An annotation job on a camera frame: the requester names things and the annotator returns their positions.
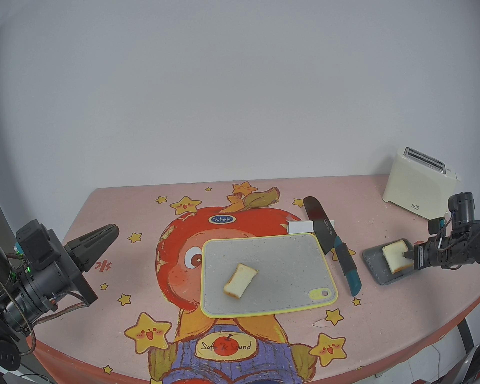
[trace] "toaster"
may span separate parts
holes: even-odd
[[[448,212],[447,201],[458,181],[455,171],[440,160],[400,148],[382,198],[430,220]]]

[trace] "cartoon apple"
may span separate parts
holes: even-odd
[[[184,310],[193,311],[200,302],[202,247],[206,241],[285,235],[287,221],[300,220],[269,207],[238,212],[222,209],[206,207],[181,215],[170,223],[158,242],[158,284],[167,300]]]

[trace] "cartoon character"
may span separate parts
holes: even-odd
[[[249,183],[233,187],[231,205],[184,213],[160,237],[158,284],[180,314],[174,342],[148,350],[152,383],[300,384],[315,375],[318,357],[309,354],[307,345],[289,344],[274,315],[211,319],[199,308],[206,241],[283,235],[288,220],[299,220],[268,207],[279,198],[277,188],[255,192]]]

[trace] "knife handle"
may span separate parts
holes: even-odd
[[[352,297],[354,297],[360,292],[361,281],[352,255],[348,251],[347,245],[341,241],[340,237],[337,236],[335,239],[335,251],[338,257],[338,262],[342,267],[343,274],[347,278],[350,293]]]

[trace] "bread slice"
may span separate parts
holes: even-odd
[[[223,291],[227,295],[239,299],[257,273],[256,269],[242,263],[238,264],[235,273],[223,287]]]
[[[408,251],[408,247],[403,240],[388,244],[382,248],[392,273],[399,272],[413,265],[413,260],[403,257],[403,252],[406,251]]]

